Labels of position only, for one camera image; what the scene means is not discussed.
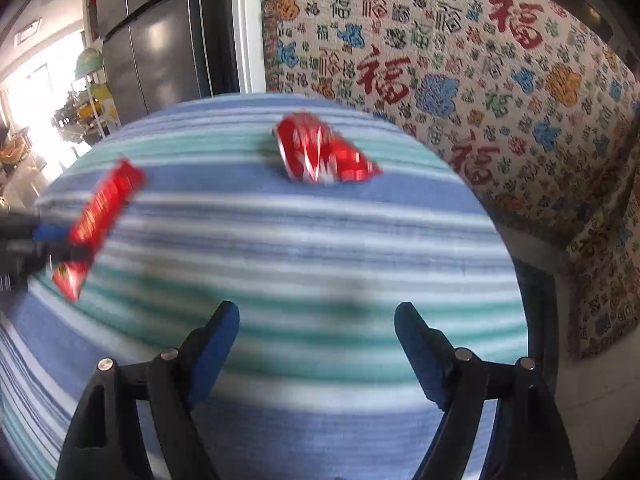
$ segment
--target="red fu character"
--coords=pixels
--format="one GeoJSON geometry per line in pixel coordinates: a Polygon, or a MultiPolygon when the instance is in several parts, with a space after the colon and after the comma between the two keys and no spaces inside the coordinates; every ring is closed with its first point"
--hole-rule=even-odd
{"type": "Polygon", "coordinates": [[[500,32],[506,30],[508,20],[511,34],[524,49],[530,50],[542,43],[542,35],[531,27],[538,20],[534,11],[545,10],[540,4],[519,4],[519,8],[513,8],[513,0],[489,0],[489,3],[494,6],[489,19],[498,21],[500,32]]]}
{"type": "Polygon", "coordinates": [[[403,73],[402,65],[409,64],[408,57],[399,57],[385,62],[385,68],[378,71],[380,62],[378,56],[380,51],[374,46],[373,52],[359,63],[356,68],[360,78],[356,81],[358,85],[364,85],[365,94],[371,94],[375,86],[378,95],[388,104],[395,104],[409,95],[409,87],[396,81],[403,73]]]}
{"type": "Polygon", "coordinates": [[[451,148],[454,155],[449,164],[458,174],[463,170],[469,184],[479,186],[486,184],[494,177],[487,165],[492,162],[492,153],[500,153],[500,148],[498,146],[482,146],[478,148],[476,156],[473,156],[472,140],[476,140],[476,134],[473,130],[471,130],[469,137],[462,139],[460,143],[451,148]]]}

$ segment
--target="stainless steel refrigerator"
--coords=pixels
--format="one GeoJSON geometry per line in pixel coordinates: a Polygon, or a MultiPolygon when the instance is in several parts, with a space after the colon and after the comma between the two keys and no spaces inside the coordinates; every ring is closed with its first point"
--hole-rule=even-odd
{"type": "Polygon", "coordinates": [[[105,69],[122,123],[241,89],[234,1],[96,0],[105,69]]]}

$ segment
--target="blue striped cloth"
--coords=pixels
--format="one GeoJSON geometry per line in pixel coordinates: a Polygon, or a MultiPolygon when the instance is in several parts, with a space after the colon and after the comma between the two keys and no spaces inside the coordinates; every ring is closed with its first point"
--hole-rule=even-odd
{"type": "MultiPolygon", "coordinates": [[[[3,429],[36,479],[52,479],[95,364],[178,346],[222,300],[241,330],[210,399],[194,411],[225,480],[405,480],[439,423],[394,335],[412,301],[481,358],[513,363],[527,332],[513,264],[465,184],[392,124],[301,96],[222,96],[129,124],[41,197],[73,221],[126,156],[148,183],[108,238],[78,304],[47,275],[4,305],[3,429]],[[272,127],[307,110],[384,174],[335,187],[292,182],[272,127]]],[[[477,477],[495,406],[467,468],[477,477]]],[[[148,407],[141,424],[166,466],[148,407]]]]}

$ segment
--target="yellow object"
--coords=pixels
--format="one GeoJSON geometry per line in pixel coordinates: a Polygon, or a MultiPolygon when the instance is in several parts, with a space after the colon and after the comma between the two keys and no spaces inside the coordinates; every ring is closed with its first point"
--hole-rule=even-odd
{"type": "MultiPolygon", "coordinates": [[[[98,112],[98,115],[102,113],[102,107],[100,106],[100,101],[94,99],[95,111],[98,112]]],[[[78,108],[78,117],[81,120],[90,119],[94,116],[94,111],[91,108],[91,103],[85,103],[80,108],[78,108]]]]}
{"type": "Polygon", "coordinates": [[[96,99],[98,99],[98,101],[102,101],[103,99],[113,99],[107,85],[91,85],[91,93],[96,99]]]}
{"type": "Polygon", "coordinates": [[[18,164],[29,155],[27,143],[22,136],[11,139],[6,146],[0,150],[0,162],[2,164],[18,164]]]}

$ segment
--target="red package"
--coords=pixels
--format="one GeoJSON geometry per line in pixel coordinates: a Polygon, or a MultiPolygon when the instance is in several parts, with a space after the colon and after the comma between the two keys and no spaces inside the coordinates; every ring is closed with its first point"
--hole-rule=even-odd
{"type": "Polygon", "coordinates": [[[313,114],[298,112],[275,128],[284,166],[292,180],[333,184],[368,180],[380,167],[313,114]]]}
{"type": "Polygon", "coordinates": [[[62,262],[53,274],[53,282],[72,303],[80,297],[84,280],[93,265],[93,258],[117,220],[127,200],[142,186],[145,174],[128,160],[121,160],[100,183],[98,192],[84,208],[82,216],[71,228],[69,241],[87,246],[92,257],[85,262],[62,262]]]}

